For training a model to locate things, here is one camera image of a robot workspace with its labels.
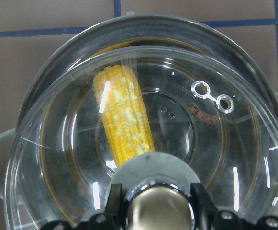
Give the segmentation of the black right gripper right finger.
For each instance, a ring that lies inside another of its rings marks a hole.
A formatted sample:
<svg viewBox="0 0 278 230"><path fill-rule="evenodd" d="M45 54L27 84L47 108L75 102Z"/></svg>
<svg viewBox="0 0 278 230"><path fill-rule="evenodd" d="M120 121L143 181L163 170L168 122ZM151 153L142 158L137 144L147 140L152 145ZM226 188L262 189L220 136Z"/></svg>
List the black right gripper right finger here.
<svg viewBox="0 0 278 230"><path fill-rule="evenodd" d="M218 208L212 202L204 186L192 183L190 187L196 230L219 230Z"/></svg>

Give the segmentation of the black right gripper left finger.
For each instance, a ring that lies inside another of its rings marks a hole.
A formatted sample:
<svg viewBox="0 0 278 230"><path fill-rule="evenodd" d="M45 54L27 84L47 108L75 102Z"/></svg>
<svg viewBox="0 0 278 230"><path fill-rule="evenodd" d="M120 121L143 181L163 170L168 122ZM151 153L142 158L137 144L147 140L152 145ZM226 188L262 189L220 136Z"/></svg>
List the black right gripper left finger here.
<svg viewBox="0 0 278 230"><path fill-rule="evenodd" d="M112 184L104 211L108 230L126 229L128 206L129 202L125 198L122 184Z"/></svg>

